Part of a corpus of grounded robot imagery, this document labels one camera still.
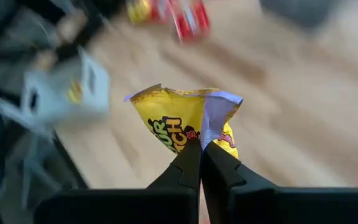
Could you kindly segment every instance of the sour patch logo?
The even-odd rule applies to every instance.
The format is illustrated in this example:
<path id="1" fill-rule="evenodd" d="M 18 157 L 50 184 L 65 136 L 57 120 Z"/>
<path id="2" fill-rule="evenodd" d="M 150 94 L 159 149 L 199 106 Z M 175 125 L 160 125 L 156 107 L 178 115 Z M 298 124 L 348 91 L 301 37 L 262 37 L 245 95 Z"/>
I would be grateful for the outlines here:
<path id="1" fill-rule="evenodd" d="M 180 118 L 170 118 L 163 116 L 161 120 L 147 120 L 152 127 L 152 133 L 164 143 L 172 152 L 179 153 L 187 143 L 188 139 L 200 138 L 200 132 L 193 127 L 181 126 Z"/>

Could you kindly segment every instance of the trash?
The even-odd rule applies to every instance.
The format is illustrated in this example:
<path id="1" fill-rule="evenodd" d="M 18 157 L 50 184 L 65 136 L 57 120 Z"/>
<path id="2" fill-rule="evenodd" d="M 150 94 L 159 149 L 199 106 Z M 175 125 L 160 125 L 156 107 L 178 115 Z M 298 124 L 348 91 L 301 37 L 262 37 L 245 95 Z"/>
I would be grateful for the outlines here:
<path id="1" fill-rule="evenodd" d="M 240 96 L 214 88 L 180 91 L 152 86 L 128 96 L 148 129 L 174 153 L 188 139 L 198 138 L 204 149 L 211 141 L 238 158 L 228 125 L 242 103 Z"/>
<path id="2" fill-rule="evenodd" d="M 209 18 L 202 0 L 130 0 L 127 11 L 133 24 L 172 21 L 180 42 L 209 33 Z"/>

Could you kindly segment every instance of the yellow package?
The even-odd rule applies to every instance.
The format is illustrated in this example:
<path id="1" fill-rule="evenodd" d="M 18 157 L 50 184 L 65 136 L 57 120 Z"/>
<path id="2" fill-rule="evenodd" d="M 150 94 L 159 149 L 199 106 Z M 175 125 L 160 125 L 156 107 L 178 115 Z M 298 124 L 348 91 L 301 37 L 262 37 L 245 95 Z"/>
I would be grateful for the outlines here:
<path id="1" fill-rule="evenodd" d="M 214 141 L 238 158 L 227 122 L 241 105 L 241 97 L 214 88 L 180 91 L 155 85 L 126 100 L 172 152 L 178 154 L 189 139 L 199 139 L 203 149 Z"/>
<path id="2" fill-rule="evenodd" d="M 142 23 L 151 18 L 151 4 L 149 0 L 134 0 L 127 2 L 129 20 L 134 23 Z"/>

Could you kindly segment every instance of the snack wrapper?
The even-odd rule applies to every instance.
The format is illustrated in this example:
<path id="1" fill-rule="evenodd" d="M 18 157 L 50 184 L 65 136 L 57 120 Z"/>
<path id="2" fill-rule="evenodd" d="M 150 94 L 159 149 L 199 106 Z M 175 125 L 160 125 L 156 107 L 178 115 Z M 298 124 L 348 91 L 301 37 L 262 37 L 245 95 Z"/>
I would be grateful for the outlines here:
<path id="1" fill-rule="evenodd" d="M 175 2 L 172 4 L 172 12 L 180 42 L 196 40 L 209 34 L 209 18 L 203 1 Z"/>
<path id="2" fill-rule="evenodd" d="M 214 141 L 235 158 L 238 151 L 227 123 L 242 103 L 240 96 L 215 88 L 181 91 L 155 85 L 127 96 L 148 129 L 178 154 L 189 139 L 201 147 Z"/>
<path id="3" fill-rule="evenodd" d="M 172 17 L 170 5 L 176 0 L 128 0 L 127 13 L 133 24 L 168 22 Z"/>

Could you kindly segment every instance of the hardwood floor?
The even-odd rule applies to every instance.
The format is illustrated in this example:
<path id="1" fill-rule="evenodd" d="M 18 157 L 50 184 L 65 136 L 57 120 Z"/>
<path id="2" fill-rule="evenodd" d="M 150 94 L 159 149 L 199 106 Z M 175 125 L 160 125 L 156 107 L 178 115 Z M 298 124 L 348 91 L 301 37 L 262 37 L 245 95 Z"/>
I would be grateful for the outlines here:
<path id="1" fill-rule="evenodd" d="M 109 121 L 59 127 L 90 186 L 144 187 L 174 155 L 126 95 L 162 83 L 244 97 L 231 119 L 241 161 L 278 185 L 358 186 L 358 1 L 313 34 L 263 14 L 256 0 L 209 1 L 211 35 L 180 45 L 167 26 L 125 17 L 91 53 L 112 76 Z"/>

